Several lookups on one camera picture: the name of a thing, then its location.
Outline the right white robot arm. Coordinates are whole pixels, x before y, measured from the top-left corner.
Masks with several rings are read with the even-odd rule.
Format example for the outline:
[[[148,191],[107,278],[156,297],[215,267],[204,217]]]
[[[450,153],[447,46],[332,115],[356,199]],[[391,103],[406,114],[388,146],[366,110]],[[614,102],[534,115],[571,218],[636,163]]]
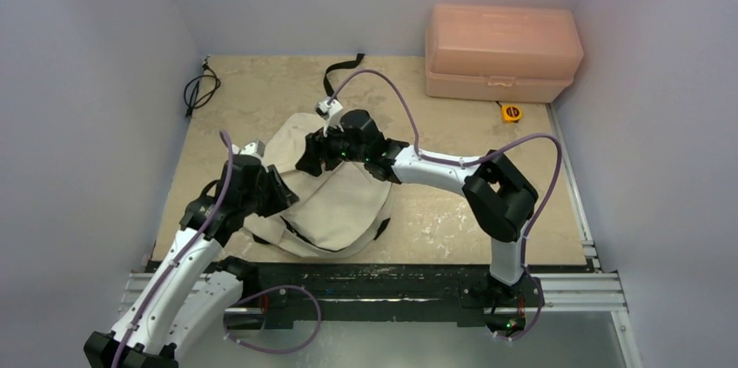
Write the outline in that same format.
[[[361,163],[382,182],[420,184],[462,196],[477,225],[491,239],[491,298],[510,304],[521,295],[521,237],[532,221],[539,196],[504,154],[432,156],[408,142],[386,137],[366,110],[326,113],[324,118],[324,127],[306,136],[297,170],[318,177],[343,162]]]

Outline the beige canvas backpack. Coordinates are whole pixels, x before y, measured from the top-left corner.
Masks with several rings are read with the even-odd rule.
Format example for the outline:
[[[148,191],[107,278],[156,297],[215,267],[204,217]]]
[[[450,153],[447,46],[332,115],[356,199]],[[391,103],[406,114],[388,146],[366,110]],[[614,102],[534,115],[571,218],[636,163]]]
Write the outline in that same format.
[[[328,80],[324,89],[324,98],[338,100]],[[266,144],[266,162],[276,166],[299,201],[277,215],[247,217],[244,229],[254,239],[300,258],[348,258],[387,227],[394,192],[390,183],[373,178],[357,163],[343,162],[319,177],[297,171],[305,136],[322,130],[323,125],[324,119],[316,112],[295,113]]]

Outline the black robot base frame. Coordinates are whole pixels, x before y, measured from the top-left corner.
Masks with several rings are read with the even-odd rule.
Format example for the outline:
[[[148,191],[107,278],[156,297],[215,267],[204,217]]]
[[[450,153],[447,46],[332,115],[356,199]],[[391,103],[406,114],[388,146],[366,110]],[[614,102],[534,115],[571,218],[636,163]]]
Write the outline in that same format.
[[[228,309],[226,324],[236,329],[291,329],[321,319],[454,323],[510,336],[544,304],[538,278],[507,286],[483,264],[250,264],[261,289]]]

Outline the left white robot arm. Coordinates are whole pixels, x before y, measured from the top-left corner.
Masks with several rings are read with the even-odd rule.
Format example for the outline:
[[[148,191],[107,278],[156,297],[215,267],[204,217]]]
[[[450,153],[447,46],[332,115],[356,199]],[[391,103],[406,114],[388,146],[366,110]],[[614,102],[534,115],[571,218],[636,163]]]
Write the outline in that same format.
[[[92,367],[176,367],[192,340],[232,304],[259,295],[255,264],[229,257],[216,264],[199,292],[192,288],[247,217],[269,217],[298,202],[275,166],[241,151],[224,163],[221,177],[187,204],[170,250],[131,308],[107,332],[84,344]]]

